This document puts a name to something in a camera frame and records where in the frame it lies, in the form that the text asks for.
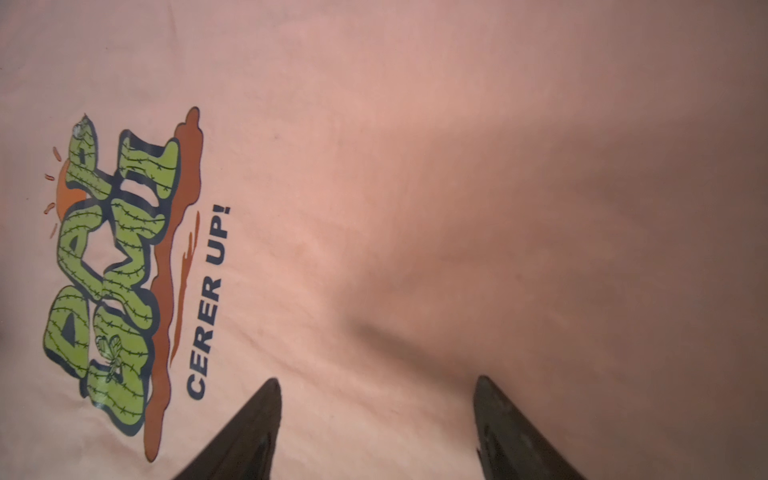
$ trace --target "printed graphic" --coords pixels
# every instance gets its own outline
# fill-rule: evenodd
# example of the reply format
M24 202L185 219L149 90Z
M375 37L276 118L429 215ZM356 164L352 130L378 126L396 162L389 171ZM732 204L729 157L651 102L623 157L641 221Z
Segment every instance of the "printed graphic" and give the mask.
M157 457L170 402L168 363L175 307L171 259L178 257L174 234L187 208L200 196L199 119L199 110L192 108L164 146L123 131L118 166L109 175L98 169L96 130L84 116L72 129L56 202L45 209L48 214L55 208L61 221L56 257L71 282L51 305L43 337L45 354L78 379L81 395L90 397L125 435L136 435L144 427L144 451L150 462ZM55 148L54 155L61 161ZM126 190L131 182L151 189L154 198ZM99 273L83 256L88 235L104 223L126 258ZM182 258L179 305L199 227L198 213ZM151 271L153 255L157 271ZM177 310L174 351L183 320L181 308Z

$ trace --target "dragonfly drawing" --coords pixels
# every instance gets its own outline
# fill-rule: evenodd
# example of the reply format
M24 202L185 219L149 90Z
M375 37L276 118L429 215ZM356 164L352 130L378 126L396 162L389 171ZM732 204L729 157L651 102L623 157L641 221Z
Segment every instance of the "dragonfly drawing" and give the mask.
M120 359L120 354L123 351L123 345L120 341L120 336L113 335L109 341L107 341L106 336L97 336L96 348L98 349L101 356L103 356L109 362L107 383L109 383L112 379L117 379L118 375L121 375L123 372L123 361Z

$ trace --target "dark pointed object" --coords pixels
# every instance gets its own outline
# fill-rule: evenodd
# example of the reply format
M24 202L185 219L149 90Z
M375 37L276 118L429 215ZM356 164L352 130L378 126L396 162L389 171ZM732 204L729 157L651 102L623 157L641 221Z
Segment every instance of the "dark pointed object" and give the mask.
M282 411L269 379L176 480L269 480Z
M474 404L485 480L585 480L487 376Z

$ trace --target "t-shirt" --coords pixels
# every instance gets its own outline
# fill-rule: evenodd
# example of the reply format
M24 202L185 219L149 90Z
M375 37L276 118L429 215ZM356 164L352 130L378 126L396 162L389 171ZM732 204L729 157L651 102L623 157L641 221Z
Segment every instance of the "t-shirt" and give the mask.
M762 2L0 3L0 476L765 478Z

